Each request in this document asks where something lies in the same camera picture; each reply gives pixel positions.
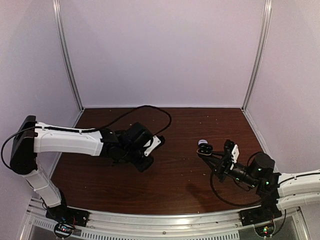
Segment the black earbud charging case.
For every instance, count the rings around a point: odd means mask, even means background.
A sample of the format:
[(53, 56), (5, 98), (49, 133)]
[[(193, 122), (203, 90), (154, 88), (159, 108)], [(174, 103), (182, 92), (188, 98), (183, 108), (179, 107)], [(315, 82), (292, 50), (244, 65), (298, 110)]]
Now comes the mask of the black earbud charging case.
[(213, 146), (207, 143), (200, 144), (196, 152), (202, 156), (210, 156), (213, 152)]

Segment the lilac earbud charging case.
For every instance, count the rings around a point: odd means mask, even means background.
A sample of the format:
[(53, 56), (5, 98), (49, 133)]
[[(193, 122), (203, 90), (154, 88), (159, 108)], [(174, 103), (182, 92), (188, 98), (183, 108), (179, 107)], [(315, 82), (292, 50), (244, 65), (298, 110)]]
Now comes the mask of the lilac earbud charging case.
[(198, 145), (200, 146), (200, 145), (203, 145), (203, 144), (208, 144), (208, 141), (205, 140), (205, 139), (200, 139), (200, 140), (198, 141)]

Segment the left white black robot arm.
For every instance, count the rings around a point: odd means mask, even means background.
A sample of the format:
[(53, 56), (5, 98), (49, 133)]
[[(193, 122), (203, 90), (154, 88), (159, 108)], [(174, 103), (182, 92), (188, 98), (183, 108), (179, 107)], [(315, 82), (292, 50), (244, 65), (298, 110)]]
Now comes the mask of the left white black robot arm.
[(142, 173), (154, 162), (152, 151), (162, 145), (160, 136), (144, 125), (134, 123), (127, 130), (104, 128), (63, 128), (38, 122), (34, 115), (25, 118), (18, 132), (8, 137), (12, 141), (9, 163), (4, 165), (21, 175), (42, 198), (47, 213), (59, 223), (76, 220), (58, 189), (37, 163), (39, 153), (57, 152), (108, 158), (113, 163), (131, 163)]

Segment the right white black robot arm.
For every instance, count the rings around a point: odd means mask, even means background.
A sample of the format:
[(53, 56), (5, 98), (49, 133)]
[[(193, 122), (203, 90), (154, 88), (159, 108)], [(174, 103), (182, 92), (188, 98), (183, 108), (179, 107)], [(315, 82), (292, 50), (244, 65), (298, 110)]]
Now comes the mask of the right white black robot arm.
[(275, 161), (269, 155), (258, 152), (252, 156), (248, 166), (236, 161), (235, 150), (214, 152), (209, 146), (197, 150), (198, 156), (209, 165), (211, 175), (220, 182), (227, 177), (236, 184), (241, 183), (255, 189), (259, 200), (252, 203), (237, 204), (243, 209), (239, 212), (243, 226), (262, 223), (279, 218), (287, 209), (319, 204), (319, 170), (302, 173), (274, 172)]

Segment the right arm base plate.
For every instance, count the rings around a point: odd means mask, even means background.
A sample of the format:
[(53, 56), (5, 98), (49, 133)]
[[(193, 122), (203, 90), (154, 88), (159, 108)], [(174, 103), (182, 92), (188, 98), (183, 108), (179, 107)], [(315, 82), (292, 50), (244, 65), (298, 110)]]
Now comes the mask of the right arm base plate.
[(282, 212), (279, 210), (272, 210), (270, 208), (256, 207), (239, 212), (242, 226), (256, 225), (271, 221), (275, 218), (280, 218)]

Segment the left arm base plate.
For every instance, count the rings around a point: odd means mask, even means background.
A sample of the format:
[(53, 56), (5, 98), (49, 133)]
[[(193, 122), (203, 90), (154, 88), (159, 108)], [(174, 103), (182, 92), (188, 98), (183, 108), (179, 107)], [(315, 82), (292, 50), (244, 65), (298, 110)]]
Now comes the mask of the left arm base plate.
[(58, 223), (68, 224), (72, 226), (86, 227), (90, 213), (86, 210), (69, 208), (66, 216), (54, 215), (51, 211), (47, 210), (45, 217), (55, 220)]

